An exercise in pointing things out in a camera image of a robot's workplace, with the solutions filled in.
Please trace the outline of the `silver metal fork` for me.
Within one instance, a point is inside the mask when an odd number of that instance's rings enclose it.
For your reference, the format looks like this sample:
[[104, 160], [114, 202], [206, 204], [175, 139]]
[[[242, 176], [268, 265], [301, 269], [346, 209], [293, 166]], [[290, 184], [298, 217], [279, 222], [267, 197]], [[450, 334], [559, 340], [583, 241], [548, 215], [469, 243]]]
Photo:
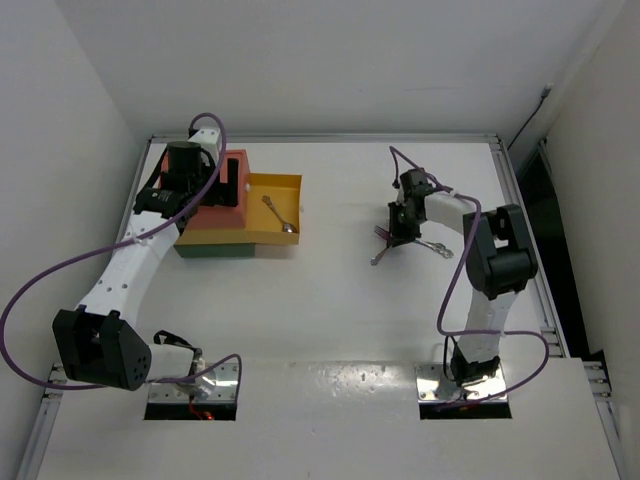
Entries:
[[451, 259], [454, 257], [454, 253], [441, 243], [426, 242], [422, 240], [415, 240], [414, 243], [430, 249], [445, 259]]

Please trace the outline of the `pink metallic fork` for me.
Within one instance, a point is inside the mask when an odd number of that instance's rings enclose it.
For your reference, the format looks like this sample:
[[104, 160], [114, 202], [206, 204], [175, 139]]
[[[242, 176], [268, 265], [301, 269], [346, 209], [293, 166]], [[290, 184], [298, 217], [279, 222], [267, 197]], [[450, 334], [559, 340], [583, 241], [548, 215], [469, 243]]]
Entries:
[[371, 266], [377, 266], [382, 258], [385, 256], [388, 250], [393, 247], [393, 239], [389, 230], [379, 226], [374, 226], [374, 233], [378, 235], [381, 239], [385, 241], [385, 246], [382, 248], [380, 252], [378, 252], [371, 260]]

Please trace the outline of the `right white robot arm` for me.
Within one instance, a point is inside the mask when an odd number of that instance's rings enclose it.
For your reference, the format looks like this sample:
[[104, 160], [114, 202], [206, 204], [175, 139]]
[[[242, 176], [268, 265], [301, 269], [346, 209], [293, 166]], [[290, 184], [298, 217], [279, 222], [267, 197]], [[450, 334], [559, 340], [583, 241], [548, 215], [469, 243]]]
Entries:
[[449, 333], [456, 339], [445, 364], [452, 380], [463, 385], [493, 375], [498, 369], [500, 339], [517, 296], [538, 272], [538, 262], [522, 209], [514, 204], [484, 211], [480, 202], [436, 182], [419, 168], [397, 176], [397, 199], [389, 207], [390, 248], [421, 236], [427, 222], [443, 225], [463, 238], [463, 251], [436, 320], [442, 322], [459, 277], [466, 274], [472, 298], [465, 328]]

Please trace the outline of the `green bottom drawer box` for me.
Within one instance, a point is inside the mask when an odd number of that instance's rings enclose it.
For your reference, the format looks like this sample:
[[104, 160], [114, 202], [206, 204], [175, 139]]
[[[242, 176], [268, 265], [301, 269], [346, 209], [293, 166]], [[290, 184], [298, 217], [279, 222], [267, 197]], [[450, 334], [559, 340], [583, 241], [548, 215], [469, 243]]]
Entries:
[[175, 251], [184, 259], [253, 258], [253, 243], [175, 245]]

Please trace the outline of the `silver metal spoon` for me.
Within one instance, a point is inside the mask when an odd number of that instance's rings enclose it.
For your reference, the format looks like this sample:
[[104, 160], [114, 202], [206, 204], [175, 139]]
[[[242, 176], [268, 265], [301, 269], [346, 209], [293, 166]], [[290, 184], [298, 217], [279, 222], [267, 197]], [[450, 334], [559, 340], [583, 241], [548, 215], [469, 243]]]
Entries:
[[293, 225], [292, 223], [286, 221], [282, 215], [280, 214], [280, 212], [278, 211], [278, 209], [276, 208], [276, 206], [273, 204], [271, 198], [268, 195], [264, 195], [262, 197], [262, 202], [271, 210], [271, 212], [275, 215], [275, 217], [277, 218], [277, 220], [279, 221], [279, 223], [281, 224], [282, 227], [282, 231], [286, 232], [286, 233], [290, 233], [290, 234], [296, 234], [298, 232], [298, 229], [295, 225]]

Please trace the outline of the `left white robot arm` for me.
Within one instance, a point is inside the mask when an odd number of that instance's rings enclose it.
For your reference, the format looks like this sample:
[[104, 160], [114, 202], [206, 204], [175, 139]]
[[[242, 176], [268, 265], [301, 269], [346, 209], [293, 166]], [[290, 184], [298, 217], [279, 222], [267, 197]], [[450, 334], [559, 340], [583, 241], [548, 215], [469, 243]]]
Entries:
[[95, 286], [53, 332], [68, 379], [135, 391], [146, 382], [186, 384], [205, 374], [202, 351], [184, 340], [145, 341], [139, 309], [163, 258], [219, 175], [226, 147], [218, 128], [166, 145], [157, 169], [135, 197], [123, 237]]

